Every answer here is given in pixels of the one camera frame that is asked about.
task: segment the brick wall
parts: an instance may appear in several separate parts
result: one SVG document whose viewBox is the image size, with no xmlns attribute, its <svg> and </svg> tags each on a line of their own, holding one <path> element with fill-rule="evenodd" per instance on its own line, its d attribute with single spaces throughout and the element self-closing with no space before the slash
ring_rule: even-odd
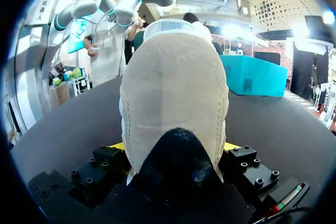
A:
<svg viewBox="0 0 336 224">
<path fill-rule="evenodd" d="M 275 52 L 280 54 L 280 65 L 288 69 L 287 78 L 292 79 L 292 59 L 286 55 L 286 42 L 270 42 L 269 47 L 254 46 L 254 52 Z"/>
</svg>

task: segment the label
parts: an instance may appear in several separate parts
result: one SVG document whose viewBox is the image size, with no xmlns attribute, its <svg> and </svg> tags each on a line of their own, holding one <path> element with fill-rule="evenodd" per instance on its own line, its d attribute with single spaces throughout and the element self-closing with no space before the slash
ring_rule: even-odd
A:
<svg viewBox="0 0 336 224">
<path fill-rule="evenodd" d="M 39 0 L 33 18 L 30 21 L 30 24 L 27 25 L 50 24 L 58 1 L 59 0 Z"/>
<path fill-rule="evenodd" d="M 178 22 L 162 22 L 161 23 L 161 31 L 168 30 L 181 30 L 183 29 L 183 24 Z"/>
<path fill-rule="evenodd" d="M 68 54 L 84 48 L 85 31 L 88 28 L 92 15 L 85 16 L 86 19 L 76 19 L 71 24 L 71 32 L 68 39 Z"/>
</svg>

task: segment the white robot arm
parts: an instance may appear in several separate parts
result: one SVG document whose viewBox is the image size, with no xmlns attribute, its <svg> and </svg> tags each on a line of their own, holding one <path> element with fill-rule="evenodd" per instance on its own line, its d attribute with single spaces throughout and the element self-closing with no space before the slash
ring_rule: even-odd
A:
<svg viewBox="0 0 336 224">
<path fill-rule="evenodd" d="M 133 22 L 133 17 L 142 3 L 156 3 L 169 6 L 176 0 L 78 0 L 66 7 L 55 17 L 54 25 L 57 30 L 64 30 L 75 18 L 81 18 L 95 13 L 98 8 L 117 21 L 119 32 L 124 32 Z"/>
</svg>

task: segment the teal box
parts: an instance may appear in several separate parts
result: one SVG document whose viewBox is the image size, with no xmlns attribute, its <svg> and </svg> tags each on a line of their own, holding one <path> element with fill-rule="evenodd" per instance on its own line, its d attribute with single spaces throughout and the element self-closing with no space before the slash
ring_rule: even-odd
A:
<svg viewBox="0 0 336 224">
<path fill-rule="evenodd" d="M 220 55 L 229 89 L 242 95 L 283 97 L 287 68 L 245 55 Z"/>
</svg>

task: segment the bolt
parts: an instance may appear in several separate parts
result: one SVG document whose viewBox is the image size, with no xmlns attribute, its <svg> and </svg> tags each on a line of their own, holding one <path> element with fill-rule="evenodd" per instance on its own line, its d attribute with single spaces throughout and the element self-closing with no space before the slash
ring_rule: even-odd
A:
<svg viewBox="0 0 336 224">
<path fill-rule="evenodd" d="M 264 184 L 264 180 L 262 178 L 257 178 L 254 183 L 254 186 L 257 188 L 262 188 L 263 184 Z"/>
<path fill-rule="evenodd" d="M 247 163 L 241 163 L 240 164 L 240 167 L 241 167 L 241 169 L 243 170 L 243 171 L 246 171 L 246 169 L 247 169 Z"/>
<path fill-rule="evenodd" d="M 253 160 L 253 167 L 258 167 L 260 165 L 260 159 L 256 158 Z"/>
<path fill-rule="evenodd" d="M 47 198 L 49 196 L 49 193 L 47 191 L 42 192 L 43 197 Z"/>
<path fill-rule="evenodd" d="M 58 188 L 58 185 L 53 183 L 50 185 L 50 187 L 52 190 L 56 190 Z"/>
<path fill-rule="evenodd" d="M 280 173 L 278 170 L 274 170 L 271 174 L 271 180 L 276 180 L 279 177 Z"/>
<path fill-rule="evenodd" d="M 79 177 L 79 173 L 78 173 L 76 170 L 73 170 L 73 171 L 71 172 L 71 176 L 72 176 L 73 178 Z"/>
<path fill-rule="evenodd" d="M 93 184 L 93 179 L 92 178 L 87 178 L 85 181 L 86 181 L 86 184 L 88 184 L 88 185 Z"/>
</svg>

